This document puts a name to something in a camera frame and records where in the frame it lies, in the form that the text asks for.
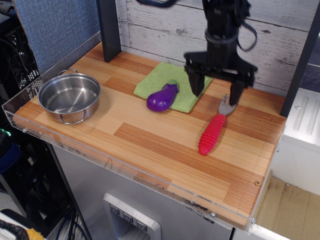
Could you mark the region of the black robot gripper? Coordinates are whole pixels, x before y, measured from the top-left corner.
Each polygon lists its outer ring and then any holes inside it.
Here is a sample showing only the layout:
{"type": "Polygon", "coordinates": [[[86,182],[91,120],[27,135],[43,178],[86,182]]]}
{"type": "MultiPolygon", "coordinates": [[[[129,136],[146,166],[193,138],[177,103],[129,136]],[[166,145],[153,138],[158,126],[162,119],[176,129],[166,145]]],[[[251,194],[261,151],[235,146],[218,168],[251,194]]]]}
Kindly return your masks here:
{"type": "Polygon", "coordinates": [[[243,60],[237,52],[237,41],[225,44],[207,42],[206,51],[184,54],[185,71],[192,93],[199,97],[205,85],[205,76],[233,82],[229,104],[237,105],[245,87],[252,87],[258,68],[243,60]]]}

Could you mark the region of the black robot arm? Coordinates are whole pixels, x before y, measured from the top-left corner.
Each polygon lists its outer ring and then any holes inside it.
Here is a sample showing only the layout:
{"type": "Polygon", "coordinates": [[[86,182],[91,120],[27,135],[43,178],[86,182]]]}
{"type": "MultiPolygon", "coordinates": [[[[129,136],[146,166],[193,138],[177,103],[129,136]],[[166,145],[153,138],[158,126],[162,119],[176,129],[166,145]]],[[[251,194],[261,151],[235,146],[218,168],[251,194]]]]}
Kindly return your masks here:
{"type": "Polygon", "coordinates": [[[246,0],[204,0],[202,5],[207,20],[207,50],[184,54],[189,84],[192,93],[199,96],[204,89],[206,76],[230,81],[229,104],[235,106],[243,90],[253,86],[258,70],[237,52],[241,47],[240,27],[257,36],[256,30],[245,22],[250,15],[251,5],[246,0]]]}

